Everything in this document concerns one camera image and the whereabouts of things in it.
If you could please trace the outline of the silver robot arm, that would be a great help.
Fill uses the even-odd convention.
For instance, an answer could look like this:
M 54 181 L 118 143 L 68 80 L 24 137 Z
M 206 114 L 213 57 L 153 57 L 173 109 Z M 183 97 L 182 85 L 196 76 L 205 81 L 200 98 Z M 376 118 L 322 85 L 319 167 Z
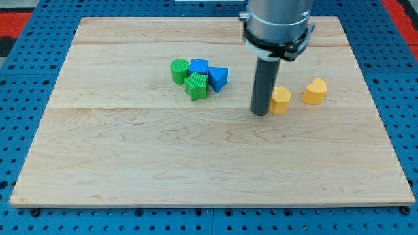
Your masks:
M 263 61 L 294 61 L 315 28 L 308 23 L 312 6 L 312 0 L 249 0 L 239 14 L 247 49 Z

